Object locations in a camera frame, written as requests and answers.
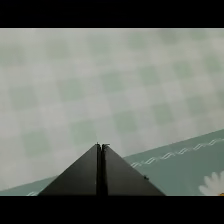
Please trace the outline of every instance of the white decorative trim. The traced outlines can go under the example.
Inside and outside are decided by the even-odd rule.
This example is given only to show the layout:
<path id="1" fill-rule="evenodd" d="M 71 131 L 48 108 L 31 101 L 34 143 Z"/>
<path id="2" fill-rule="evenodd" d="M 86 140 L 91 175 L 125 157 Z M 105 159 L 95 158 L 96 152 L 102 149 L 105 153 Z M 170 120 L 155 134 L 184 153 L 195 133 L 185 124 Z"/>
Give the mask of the white decorative trim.
<path id="1" fill-rule="evenodd" d="M 133 168 L 135 168 L 136 166 L 149 165 L 153 162 L 158 162 L 159 160 L 169 159 L 170 157 L 177 156 L 177 155 L 183 155 L 186 152 L 197 151 L 198 149 L 200 149 L 202 147 L 212 146 L 212 145 L 214 145 L 218 142 L 222 142 L 222 141 L 224 141 L 224 139 L 222 139 L 222 138 L 214 139 L 209 143 L 200 143 L 200 144 L 196 145 L 195 147 L 183 148 L 178 152 L 168 152 L 164 156 L 151 157 L 147 161 L 134 162 L 131 164 L 131 166 Z"/>

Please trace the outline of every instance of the table surface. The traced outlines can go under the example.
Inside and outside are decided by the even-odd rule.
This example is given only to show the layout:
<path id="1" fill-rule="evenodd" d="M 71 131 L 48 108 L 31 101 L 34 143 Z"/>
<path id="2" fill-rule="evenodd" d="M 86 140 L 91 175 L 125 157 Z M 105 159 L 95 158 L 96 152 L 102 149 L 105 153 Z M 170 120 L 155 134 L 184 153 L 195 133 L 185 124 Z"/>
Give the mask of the table surface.
<path id="1" fill-rule="evenodd" d="M 224 29 L 0 34 L 0 190 L 224 128 Z"/>

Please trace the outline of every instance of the white flower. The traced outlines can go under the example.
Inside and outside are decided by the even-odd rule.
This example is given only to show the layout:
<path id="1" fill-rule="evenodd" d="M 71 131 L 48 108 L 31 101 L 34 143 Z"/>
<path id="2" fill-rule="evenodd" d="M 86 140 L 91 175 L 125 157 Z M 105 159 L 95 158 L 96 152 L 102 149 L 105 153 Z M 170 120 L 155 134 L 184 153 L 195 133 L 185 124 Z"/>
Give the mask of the white flower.
<path id="1" fill-rule="evenodd" d="M 205 176 L 206 186 L 199 186 L 199 190 L 206 196 L 224 196 L 224 171 L 218 176 L 213 172 L 211 178 Z"/>

